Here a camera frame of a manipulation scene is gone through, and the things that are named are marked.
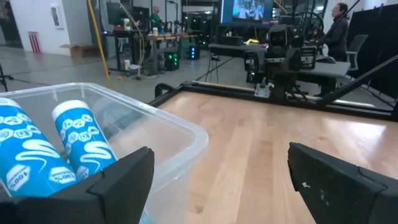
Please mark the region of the clear plastic bin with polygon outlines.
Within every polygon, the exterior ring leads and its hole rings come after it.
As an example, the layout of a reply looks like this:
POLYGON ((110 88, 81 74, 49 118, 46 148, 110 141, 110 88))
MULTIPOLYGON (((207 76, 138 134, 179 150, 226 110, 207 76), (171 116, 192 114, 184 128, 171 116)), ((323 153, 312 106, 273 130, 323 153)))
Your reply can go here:
POLYGON ((85 102, 118 159, 146 146, 154 152, 154 178, 146 222, 184 224, 191 168, 206 154, 207 132, 182 118, 94 83, 0 92, 18 103, 61 155, 52 111, 68 100, 85 102))

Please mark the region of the black table frame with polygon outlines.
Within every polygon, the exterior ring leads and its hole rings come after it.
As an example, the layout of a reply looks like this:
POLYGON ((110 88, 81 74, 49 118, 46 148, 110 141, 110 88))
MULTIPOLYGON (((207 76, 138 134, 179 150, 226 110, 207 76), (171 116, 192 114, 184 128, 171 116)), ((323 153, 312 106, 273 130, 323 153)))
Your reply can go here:
POLYGON ((398 63, 398 55, 391 57, 389 60, 361 75, 355 81, 347 84, 339 90, 336 90, 336 92, 327 94, 323 98, 311 101, 305 101, 303 98, 296 98, 294 100, 273 100, 269 98, 261 98, 254 95, 254 90, 252 88, 241 88, 237 86, 226 86, 214 83, 191 81, 183 82, 176 88, 164 83, 156 85, 155 98, 149 102, 149 105, 158 107, 171 98, 175 97, 181 91, 189 91, 207 95, 223 96, 227 98, 237 98, 239 100, 269 103, 272 105, 292 106, 296 108, 398 122, 398 103, 396 103, 392 110, 385 110, 380 108, 372 108, 370 106, 359 106, 353 105, 351 103, 337 102, 341 97, 351 93, 371 79, 378 77, 380 75, 379 72, 382 69, 396 62, 398 63))

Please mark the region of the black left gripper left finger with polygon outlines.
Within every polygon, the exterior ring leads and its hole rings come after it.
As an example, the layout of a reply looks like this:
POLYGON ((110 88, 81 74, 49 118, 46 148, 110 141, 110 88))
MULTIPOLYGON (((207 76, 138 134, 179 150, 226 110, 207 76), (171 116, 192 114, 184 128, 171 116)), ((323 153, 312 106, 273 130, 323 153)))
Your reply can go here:
POLYGON ((139 224, 154 176, 148 147, 49 197, 0 200, 0 224, 139 224))

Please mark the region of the grey office chair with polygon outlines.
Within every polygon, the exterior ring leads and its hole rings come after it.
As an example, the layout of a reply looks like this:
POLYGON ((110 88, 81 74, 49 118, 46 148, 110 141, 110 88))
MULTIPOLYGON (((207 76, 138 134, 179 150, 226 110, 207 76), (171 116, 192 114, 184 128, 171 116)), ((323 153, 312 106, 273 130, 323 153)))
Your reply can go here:
POLYGON ((368 35, 359 34, 354 37, 347 51, 347 62, 350 63, 349 71, 357 71, 359 69, 358 65, 358 53, 365 43, 368 35))

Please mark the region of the person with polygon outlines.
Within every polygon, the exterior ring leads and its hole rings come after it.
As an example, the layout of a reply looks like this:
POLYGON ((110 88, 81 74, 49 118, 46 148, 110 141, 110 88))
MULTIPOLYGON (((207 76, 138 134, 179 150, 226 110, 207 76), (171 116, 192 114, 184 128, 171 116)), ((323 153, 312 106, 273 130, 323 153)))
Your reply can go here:
POLYGON ((158 6, 152 7, 152 14, 150 15, 150 26, 154 27, 161 27, 162 26, 162 19, 159 16, 160 9, 158 6))
POLYGON ((337 62, 345 62, 347 59, 347 36, 348 36, 348 5, 339 2, 332 10, 333 23, 329 31, 316 40, 318 45, 327 45, 328 56, 337 62))

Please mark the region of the computer tower blue lights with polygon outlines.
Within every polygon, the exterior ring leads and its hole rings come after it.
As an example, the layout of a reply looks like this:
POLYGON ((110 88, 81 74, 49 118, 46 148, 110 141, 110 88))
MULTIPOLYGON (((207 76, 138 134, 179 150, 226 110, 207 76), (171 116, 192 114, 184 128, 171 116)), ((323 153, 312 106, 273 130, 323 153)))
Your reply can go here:
POLYGON ((201 49, 199 46, 192 45, 188 48, 188 59, 198 60, 200 58, 201 49))

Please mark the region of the large television screen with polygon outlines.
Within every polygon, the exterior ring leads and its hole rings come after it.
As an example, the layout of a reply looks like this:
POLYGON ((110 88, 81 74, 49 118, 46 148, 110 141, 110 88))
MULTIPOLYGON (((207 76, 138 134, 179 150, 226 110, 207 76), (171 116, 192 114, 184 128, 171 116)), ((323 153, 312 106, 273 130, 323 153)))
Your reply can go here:
POLYGON ((220 25, 265 27, 271 24, 273 0, 219 0, 220 25))

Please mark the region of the black partition curtain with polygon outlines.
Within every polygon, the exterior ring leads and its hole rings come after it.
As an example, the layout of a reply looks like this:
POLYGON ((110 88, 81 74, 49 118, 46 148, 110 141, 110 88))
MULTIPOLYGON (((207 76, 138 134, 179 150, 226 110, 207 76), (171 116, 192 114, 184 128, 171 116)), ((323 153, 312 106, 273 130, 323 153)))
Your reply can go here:
MULTIPOLYGON (((350 19, 348 43, 359 34, 367 39, 358 52, 358 70, 349 74, 358 78, 374 67, 398 55, 398 4, 354 12, 350 19)), ((398 62, 378 72, 370 87, 395 98, 398 96, 398 62)))

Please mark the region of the grey desk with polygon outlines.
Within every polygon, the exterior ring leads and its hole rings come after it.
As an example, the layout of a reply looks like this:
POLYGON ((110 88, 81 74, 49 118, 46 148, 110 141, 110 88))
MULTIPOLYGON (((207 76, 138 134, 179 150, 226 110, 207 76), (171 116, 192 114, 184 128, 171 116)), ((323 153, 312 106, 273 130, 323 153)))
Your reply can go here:
MULTIPOLYGON (((251 45, 222 45, 222 44, 210 44, 210 51, 219 56, 229 56, 233 58, 244 58, 246 52, 254 52, 257 54, 257 60, 259 61, 259 70, 255 72, 254 82, 263 81, 265 77, 270 80, 273 79, 273 75, 281 75, 281 72, 272 72, 272 66, 278 65, 278 63, 264 63, 264 56, 266 48, 261 47, 259 44, 251 45)), ((348 72, 350 65, 348 62, 335 62, 325 63, 316 62, 313 70, 300 70, 298 72, 290 72, 287 74, 289 78, 293 78, 296 81, 305 83, 315 83, 324 85, 328 81, 335 82, 338 78, 343 78, 348 72)))

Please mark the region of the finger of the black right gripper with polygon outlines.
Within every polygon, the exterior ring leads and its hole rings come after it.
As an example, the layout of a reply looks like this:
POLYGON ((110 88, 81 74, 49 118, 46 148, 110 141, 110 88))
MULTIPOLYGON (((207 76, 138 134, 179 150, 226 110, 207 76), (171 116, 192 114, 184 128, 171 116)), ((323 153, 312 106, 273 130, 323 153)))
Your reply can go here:
POLYGON ((245 71, 252 71, 252 72, 258 71, 259 59, 256 52, 246 51, 244 53, 244 68, 245 71))
POLYGON ((313 70, 317 61, 317 48, 315 46, 303 46, 301 48, 302 70, 313 70))

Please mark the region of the cardboard box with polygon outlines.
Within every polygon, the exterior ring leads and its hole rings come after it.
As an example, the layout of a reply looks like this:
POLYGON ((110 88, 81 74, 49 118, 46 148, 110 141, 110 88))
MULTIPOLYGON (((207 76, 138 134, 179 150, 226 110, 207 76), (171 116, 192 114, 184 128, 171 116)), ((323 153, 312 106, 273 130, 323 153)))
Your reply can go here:
POLYGON ((96 45, 70 45, 64 44, 60 48, 69 49, 72 58, 97 57, 100 50, 96 45))

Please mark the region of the computer tower green lights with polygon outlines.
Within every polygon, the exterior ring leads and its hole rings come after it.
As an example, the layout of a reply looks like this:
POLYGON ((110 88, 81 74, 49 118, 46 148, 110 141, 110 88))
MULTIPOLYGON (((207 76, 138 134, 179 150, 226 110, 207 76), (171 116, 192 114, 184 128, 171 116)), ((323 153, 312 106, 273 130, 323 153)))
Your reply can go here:
POLYGON ((167 71, 174 71, 179 69, 179 54, 177 52, 164 53, 164 66, 167 71))

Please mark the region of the blue silicone tube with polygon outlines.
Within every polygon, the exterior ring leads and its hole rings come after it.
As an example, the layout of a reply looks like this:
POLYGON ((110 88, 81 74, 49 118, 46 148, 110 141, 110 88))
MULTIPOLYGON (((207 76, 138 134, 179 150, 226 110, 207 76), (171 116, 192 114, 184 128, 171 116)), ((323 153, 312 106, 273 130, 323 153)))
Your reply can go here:
POLYGON ((0 98, 0 185, 10 197, 47 197, 79 182, 27 113, 0 98))
POLYGON ((52 118, 70 164, 80 179, 85 179, 117 162, 89 106, 80 100, 60 103, 52 118))

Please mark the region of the wooden desk black legs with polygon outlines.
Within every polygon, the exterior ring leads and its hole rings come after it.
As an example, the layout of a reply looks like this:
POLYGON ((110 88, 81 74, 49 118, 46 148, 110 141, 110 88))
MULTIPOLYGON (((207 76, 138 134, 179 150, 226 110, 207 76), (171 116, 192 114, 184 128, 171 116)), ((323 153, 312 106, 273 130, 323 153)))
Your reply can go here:
MULTIPOLYGON (((121 58, 119 53, 119 38, 127 38, 129 40, 130 51, 131 51, 131 61, 135 61, 134 48, 136 46, 136 41, 139 39, 137 30, 114 30, 106 31, 102 33, 106 37, 113 37, 114 44, 116 48, 116 68, 108 68, 108 71, 115 72, 127 72, 126 69, 121 66, 121 58)), ((145 35, 144 44, 149 41, 152 44, 152 61, 149 62, 151 65, 151 70, 149 73, 151 75, 159 75, 165 72, 165 70, 159 70, 159 55, 164 55, 165 53, 173 53, 177 55, 177 60, 182 56, 182 40, 183 39, 195 39, 198 37, 193 34, 158 34, 158 35, 145 35)))

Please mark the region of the red white striped object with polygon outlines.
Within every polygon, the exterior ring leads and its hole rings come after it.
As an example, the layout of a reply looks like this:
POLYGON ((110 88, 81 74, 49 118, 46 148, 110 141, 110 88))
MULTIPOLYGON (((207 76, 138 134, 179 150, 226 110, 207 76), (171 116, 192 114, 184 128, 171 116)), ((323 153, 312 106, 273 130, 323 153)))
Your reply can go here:
POLYGON ((35 54, 41 53, 40 44, 39 44, 39 37, 37 32, 28 32, 30 46, 35 54))

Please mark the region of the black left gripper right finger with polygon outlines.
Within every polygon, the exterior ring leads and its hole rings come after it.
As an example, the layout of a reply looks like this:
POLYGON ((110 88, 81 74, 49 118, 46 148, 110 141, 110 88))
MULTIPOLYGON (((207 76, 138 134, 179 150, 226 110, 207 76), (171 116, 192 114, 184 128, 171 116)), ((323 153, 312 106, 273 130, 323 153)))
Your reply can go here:
POLYGON ((398 224, 398 180, 296 142, 287 163, 317 224, 398 224))

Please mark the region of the framed wall picture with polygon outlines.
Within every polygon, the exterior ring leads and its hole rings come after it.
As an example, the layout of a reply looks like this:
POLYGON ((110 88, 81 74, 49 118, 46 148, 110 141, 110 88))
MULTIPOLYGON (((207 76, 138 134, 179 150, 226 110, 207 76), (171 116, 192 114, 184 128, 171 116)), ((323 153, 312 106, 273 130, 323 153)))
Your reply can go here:
POLYGON ((63 29, 58 5, 51 5, 50 10, 55 28, 63 29))

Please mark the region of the white mounting bracket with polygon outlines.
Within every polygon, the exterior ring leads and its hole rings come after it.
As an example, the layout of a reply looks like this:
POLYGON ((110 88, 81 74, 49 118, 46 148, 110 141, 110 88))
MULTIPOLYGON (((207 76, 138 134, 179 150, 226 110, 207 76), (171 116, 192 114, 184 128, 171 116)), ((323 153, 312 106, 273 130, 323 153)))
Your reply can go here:
POLYGON ((254 96, 260 98, 269 98, 271 95, 271 86, 270 84, 258 83, 254 90, 254 96))

